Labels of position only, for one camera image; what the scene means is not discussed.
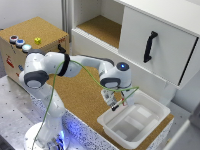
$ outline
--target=white plastic bin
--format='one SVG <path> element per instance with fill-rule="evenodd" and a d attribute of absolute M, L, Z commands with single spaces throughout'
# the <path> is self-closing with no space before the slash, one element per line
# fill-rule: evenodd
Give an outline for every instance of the white plastic bin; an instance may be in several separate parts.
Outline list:
<path fill-rule="evenodd" d="M 133 106 L 120 105 L 103 113 L 97 121 L 105 133 L 126 149 L 137 148 L 167 117 L 170 109 L 140 90 L 134 93 Z"/>

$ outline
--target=yellow-green wire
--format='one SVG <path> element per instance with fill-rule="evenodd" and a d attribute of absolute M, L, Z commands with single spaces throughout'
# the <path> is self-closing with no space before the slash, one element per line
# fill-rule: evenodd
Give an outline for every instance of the yellow-green wire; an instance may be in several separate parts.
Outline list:
<path fill-rule="evenodd" d="M 129 96 L 127 96 L 127 97 L 124 99 L 124 101 L 121 101 L 118 105 L 124 103 L 135 91 L 137 91 L 137 90 L 139 89 L 139 87 L 132 87 L 132 88 L 126 88 L 126 89 L 119 89 L 119 90 L 114 90 L 114 89 L 106 88 L 106 87 L 102 86 L 102 85 L 94 78 L 94 76 L 89 72 L 89 70 L 87 70 L 87 68 L 85 68 L 85 66 L 83 66 L 81 63 L 76 62 L 76 61 L 74 61 L 74 60 L 70 60 L 70 61 L 71 61 L 71 62 L 74 62 L 74 63 L 76 63 L 76 64 L 78 64 L 78 65 L 80 65 L 80 66 L 92 77 L 92 79 L 93 79 L 99 86 L 101 86 L 102 88 L 104 88 L 104 89 L 106 89 L 106 90 L 108 90 L 108 91 L 122 92 L 122 91 L 126 91 L 126 90 L 135 89 Z M 42 125 L 40 126 L 40 129 L 38 130 L 38 133 L 37 133 L 36 137 L 34 138 L 33 145 L 32 145 L 32 150 L 33 150 L 35 141 L 36 141 L 36 139 L 37 139 L 37 136 L 38 136 L 40 130 L 42 129 L 42 126 L 43 126 L 44 121 L 45 121 L 45 119 L 46 119 L 46 116 L 47 116 L 47 112 L 48 112 L 48 110 L 49 110 L 49 107 L 50 107 L 50 105 L 51 105 L 51 101 L 52 101 L 52 98 L 53 98 L 53 92 L 54 92 L 54 86 L 55 86 L 55 80 L 56 80 L 57 72 L 58 72 L 58 69 L 60 68 L 60 66 L 61 66 L 63 63 L 64 63 L 64 61 L 61 62 L 61 63 L 58 65 L 58 67 L 57 67 L 57 69 L 56 69 L 56 72 L 55 72 L 55 74 L 54 74 L 53 88 L 52 88 L 52 92 L 51 92 L 51 99 L 50 99 L 50 101 L 49 101 L 47 110 L 46 110 L 46 112 L 45 112 L 45 115 L 44 115 L 44 118 L 43 118 L 43 121 L 42 121 Z"/>

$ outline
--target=cabinet handle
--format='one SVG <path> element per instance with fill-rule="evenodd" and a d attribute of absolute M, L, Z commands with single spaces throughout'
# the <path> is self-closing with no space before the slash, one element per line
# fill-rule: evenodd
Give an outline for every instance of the cabinet handle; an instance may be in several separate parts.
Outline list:
<path fill-rule="evenodd" d="M 151 51 L 152 41 L 157 36 L 158 36 L 158 33 L 154 31 L 151 32 L 151 35 L 149 36 L 149 39 L 147 41 L 146 50 L 144 53 L 144 63 L 147 63 L 149 60 L 151 60 L 151 56 L 149 54 Z"/>

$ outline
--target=cork board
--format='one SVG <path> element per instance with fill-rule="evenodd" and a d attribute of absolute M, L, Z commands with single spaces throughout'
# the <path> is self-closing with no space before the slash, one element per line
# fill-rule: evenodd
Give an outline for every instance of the cork board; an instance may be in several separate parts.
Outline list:
<path fill-rule="evenodd" d="M 99 79 L 98 71 L 95 68 L 87 67 L 87 69 L 97 80 Z M 52 85 L 53 76 L 50 76 L 47 83 Z M 55 89 L 68 110 L 120 150 L 124 149 L 109 138 L 104 133 L 103 127 L 97 122 L 97 118 L 108 110 L 109 106 L 107 106 L 101 96 L 101 87 L 92 80 L 85 70 L 82 69 L 80 73 L 73 78 L 57 76 Z M 117 100 L 120 100 L 120 93 L 115 94 L 115 97 Z M 146 149 L 172 119 L 173 115 L 170 114 L 167 116 L 136 150 Z"/>
<path fill-rule="evenodd" d="M 33 49 L 40 49 L 68 34 L 40 17 L 35 17 L 25 22 L 19 23 L 12 27 L 0 31 L 0 37 L 9 42 L 12 35 L 17 35 L 19 39 L 24 39 L 26 44 Z M 40 45 L 35 44 L 34 39 L 41 38 Z"/>
<path fill-rule="evenodd" d="M 81 25 L 78 28 L 99 38 L 100 40 L 119 48 L 122 26 L 103 16 L 98 16 Z"/>

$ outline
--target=cardboard box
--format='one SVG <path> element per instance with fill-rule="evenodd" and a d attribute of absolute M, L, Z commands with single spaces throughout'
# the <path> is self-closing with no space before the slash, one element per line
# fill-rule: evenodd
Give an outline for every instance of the cardboard box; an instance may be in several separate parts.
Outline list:
<path fill-rule="evenodd" d="M 69 53 L 69 35 L 40 17 L 27 20 L 5 30 L 0 31 L 0 51 L 7 75 L 19 84 L 18 76 L 23 71 L 26 54 L 16 45 L 10 44 L 9 38 L 17 35 L 25 40 L 32 49 L 45 52 L 58 52 L 60 44 Z M 41 38 L 41 44 L 35 44 L 35 38 Z"/>

